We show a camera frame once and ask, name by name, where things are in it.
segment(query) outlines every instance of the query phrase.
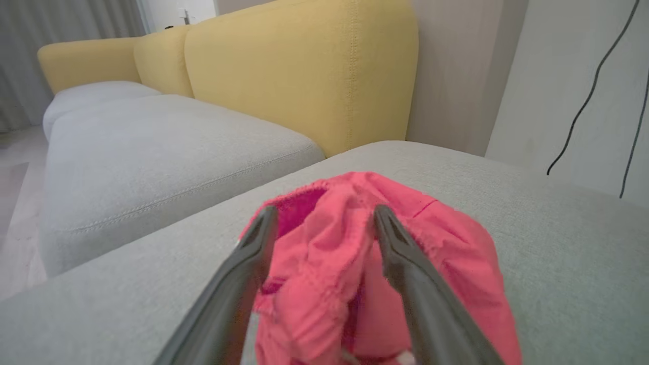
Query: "yellow fabric upholstery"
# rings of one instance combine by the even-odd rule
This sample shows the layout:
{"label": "yellow fabric upholstery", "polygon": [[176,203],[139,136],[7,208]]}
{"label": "yellow fabric upholstery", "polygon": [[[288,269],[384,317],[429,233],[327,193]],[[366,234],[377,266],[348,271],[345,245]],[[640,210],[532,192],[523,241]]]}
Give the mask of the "yellow fabric upholstery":
{"label": "yellow fabric upholstery", "polygon": [[164,94],[193,97],[185,67],[185,35],[190,28],[166,29],[135,43],[135,65],[142,84]]}
{"label": "yellow fabric upholstery", "polygon": [[101,81],[140,81],[133,47],[137,38],[49,44],[38,50],[52,92]]}
{"label": "yellow fabric upholstery", "polygon": [[403,140],[417,67],[408,0],[278,0],[194,25],[196,99],[275,122],[332,156]]}

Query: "curtain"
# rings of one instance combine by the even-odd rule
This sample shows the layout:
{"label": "curtain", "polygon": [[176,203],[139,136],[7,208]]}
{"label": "curtain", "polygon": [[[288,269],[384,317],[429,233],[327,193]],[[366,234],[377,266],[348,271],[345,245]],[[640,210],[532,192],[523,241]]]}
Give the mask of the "curtain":
{"label": "curtain", "polygon": [[42,122],[53,95],[39,48],[144,34],[136,0],[0,0],[0,132]]}

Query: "floor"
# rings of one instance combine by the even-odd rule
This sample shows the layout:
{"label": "floor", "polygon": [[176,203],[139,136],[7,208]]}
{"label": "floor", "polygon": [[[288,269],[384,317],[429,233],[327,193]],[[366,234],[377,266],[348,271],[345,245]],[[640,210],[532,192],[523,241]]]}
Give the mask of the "floor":
{"label": "floor", "polygon": [[46,154],[40,127],[0,136],[0,301],[47,278],[38,253]]}

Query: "gray seat cushion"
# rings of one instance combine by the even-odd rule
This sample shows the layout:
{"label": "gray seat cushion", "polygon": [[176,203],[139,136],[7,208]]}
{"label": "gray seat cushion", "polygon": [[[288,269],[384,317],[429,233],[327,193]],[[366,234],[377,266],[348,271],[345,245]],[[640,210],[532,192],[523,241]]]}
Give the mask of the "gray seat cushion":
{"label": "gray seat cushion", "polygon": [[297,132],[178,95],[68,112],[56,122],[45,169],[47,274],[323,158]]}
{"label": "gray seat cushion", "polygon": [[[380,142],[229,199],[0,303],[3,364],[150,364],[262,201],[347,171],[376,171],[484,225],[525,364],[649,358],[647,210],[484,158]],[[250,349],[246,355],[253,358]]]}
{"label": "gray seat cushion", "polygon": [[135,99],[138,97],[161,95],[142,84],[132,81],[105,81],[65,89],[54,96],[43,115],[43,132],[49,140],[54,122],[65,113],[81,108],[94,107],[107,101]]}

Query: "pink garment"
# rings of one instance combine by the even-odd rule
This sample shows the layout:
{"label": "pink garment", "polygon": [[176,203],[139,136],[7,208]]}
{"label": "pink garment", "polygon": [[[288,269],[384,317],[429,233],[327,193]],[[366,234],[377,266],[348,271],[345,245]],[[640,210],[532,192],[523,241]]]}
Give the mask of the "pink garment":
{"label": "pink garment", "polygon": [[507,365],[522,363],[493,241],[464,213],[376,173],[347,173],[263,204],[278,209],[255,300],[261,365],[395,364],[410,349],[400,295],[382,273],[373,214],[387,204]]}

